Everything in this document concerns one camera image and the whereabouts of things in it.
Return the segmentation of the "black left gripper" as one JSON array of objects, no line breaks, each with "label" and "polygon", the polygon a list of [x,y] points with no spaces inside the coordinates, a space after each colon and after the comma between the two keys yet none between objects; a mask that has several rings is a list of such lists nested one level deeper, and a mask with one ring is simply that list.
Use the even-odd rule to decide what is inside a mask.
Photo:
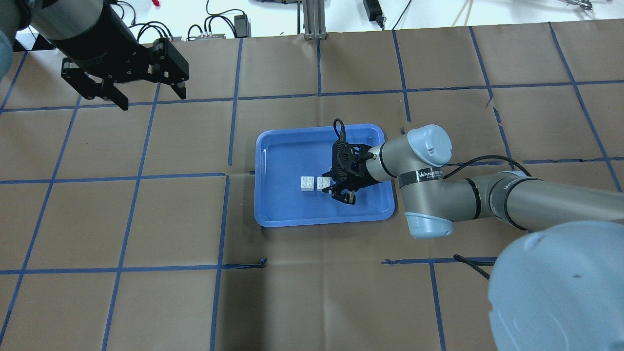
[{"label": "black left gripper", "polygon": [[127,111],[128,98],[115,82],[136,80],[167,84],[187,98],[190,67],[178,49],[166,38],[143,47],[109,5],[51,6],[51,43],[65,54],[61,78],[87,100],[102,98]]}]

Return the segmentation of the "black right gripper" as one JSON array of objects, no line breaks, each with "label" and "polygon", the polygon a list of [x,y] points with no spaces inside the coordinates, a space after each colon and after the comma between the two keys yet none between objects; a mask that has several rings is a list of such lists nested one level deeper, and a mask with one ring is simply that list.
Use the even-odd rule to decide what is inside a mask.
[{"label": "black right gripper", "polygon": [[343,204],[356,204],[356,191],[379,184],[366,167],[366,161],[373,158],[371,146],[350,144],[337,140],[331,149],[331,168],[320,178],[332,181],[333,185],[322,189],[331,198]]}]

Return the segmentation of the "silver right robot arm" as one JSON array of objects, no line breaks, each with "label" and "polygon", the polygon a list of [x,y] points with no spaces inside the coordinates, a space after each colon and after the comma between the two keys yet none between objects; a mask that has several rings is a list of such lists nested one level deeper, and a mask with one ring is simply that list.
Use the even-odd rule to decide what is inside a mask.
[{"label": "silver right robot arm", "polygon": [[359,189],[396,179],[414,238],[445,237],[457,222],[496,218],[526,235],[488,274],[489,322],[500,351],[623,349],[622,193],[547,182],[516,171],[451,180],[451,140],[430,124],[371,147],[333,124],[334,181],[345,204]]}]

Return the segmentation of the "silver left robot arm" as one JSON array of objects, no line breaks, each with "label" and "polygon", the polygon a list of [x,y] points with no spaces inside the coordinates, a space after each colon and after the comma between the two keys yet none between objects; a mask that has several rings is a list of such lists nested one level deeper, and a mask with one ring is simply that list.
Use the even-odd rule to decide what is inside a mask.
[{"label": "silver left robot arm", "polygon": [[190,67],[183,55],[167,38],[142,46],[109,0],[3,0],[2,76],[13,64],[17,31],[28,26],[65,55],[61,78],[87,100],[102,98],[126,111],[129,100],[117,85],[139,80],[187,97]]}]

